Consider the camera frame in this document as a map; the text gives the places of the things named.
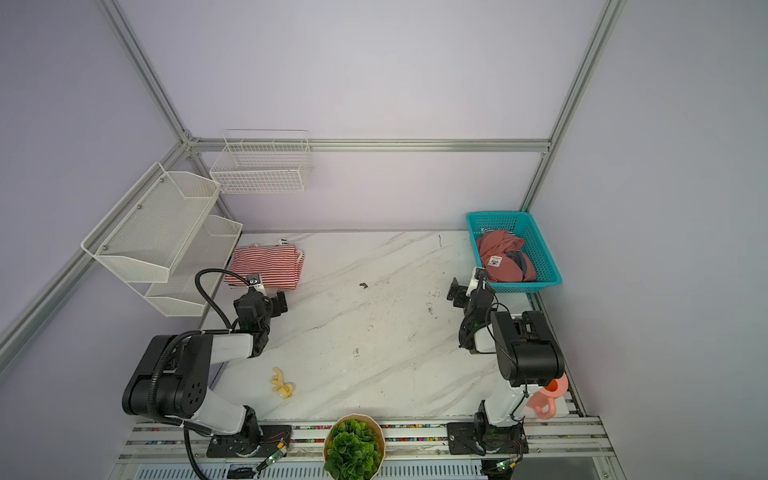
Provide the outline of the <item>red white striped tank top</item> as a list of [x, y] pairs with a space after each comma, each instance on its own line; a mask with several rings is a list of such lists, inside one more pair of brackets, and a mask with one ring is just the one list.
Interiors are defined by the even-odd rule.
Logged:
[[235, 250], [228, 270], [246, 278], [258, 275], [266, 288], [295, 290], [305, 255], [295, 245], [251, 245]]

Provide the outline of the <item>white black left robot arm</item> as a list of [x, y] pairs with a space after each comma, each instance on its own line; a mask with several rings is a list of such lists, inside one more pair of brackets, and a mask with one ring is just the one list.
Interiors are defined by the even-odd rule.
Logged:
[[[230, 276], [246, 286], [246, 292], [233, 302], [235, 320], [228, 318], [202, 286], [202, 277], [211, 273]], [[194, 286], [224, 327], [153, 337], [124, 390], [122, 409], [131, 416], [181, 428], [187, 460], [199, 479], [207, 475], [193, 452], [192, 433], [232, 441], [237, 457], [266, 453], [255, 468], [255, 475], [260, 476], [287, 454], [292, 428], [282, 427], [276, 435], [267, 437], [252, 407], [213, 392], [209, 373], [213, 365], [256, 358], [263, 353], [271, 320], [288, 311], [285, 293], [278, 291], [270, 296], [258, 274], [244, 277], [224, 268], [198, 271]]]

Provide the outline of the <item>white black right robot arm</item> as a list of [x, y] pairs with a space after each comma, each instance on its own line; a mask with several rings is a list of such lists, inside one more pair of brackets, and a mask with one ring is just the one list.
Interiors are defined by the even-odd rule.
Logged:
[[489, 335], [490, 353], [501, 375], [494, 392], [482, 400], [469, 422], [447, 424], [452, 455], [525, 454], [525, 407], [534, 394], [565, 374], [562, 351], [540, 311], [511, 314], [496, 300], [485, 280], [468, 286], [453, 280], [447, 300], [464, 312], [459, 346], [478, 354], [477, 336]]

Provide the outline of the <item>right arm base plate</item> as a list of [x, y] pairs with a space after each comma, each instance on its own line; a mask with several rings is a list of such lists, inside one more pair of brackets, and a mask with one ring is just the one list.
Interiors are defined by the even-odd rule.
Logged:
[[450, 422], [446, 425], [451, 455], [525, 455], [527, 439], [520, 424], [511, 427]]

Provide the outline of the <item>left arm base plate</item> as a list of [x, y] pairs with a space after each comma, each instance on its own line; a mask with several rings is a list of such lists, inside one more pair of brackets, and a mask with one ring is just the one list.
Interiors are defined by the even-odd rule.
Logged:
[[256, 440], [245, 434], [215, 435], [206, 451], [208, 458], [266, 458], [278, 450], [278, 445], [290, 443], [293, 428], [288, 424], [260, 426]]

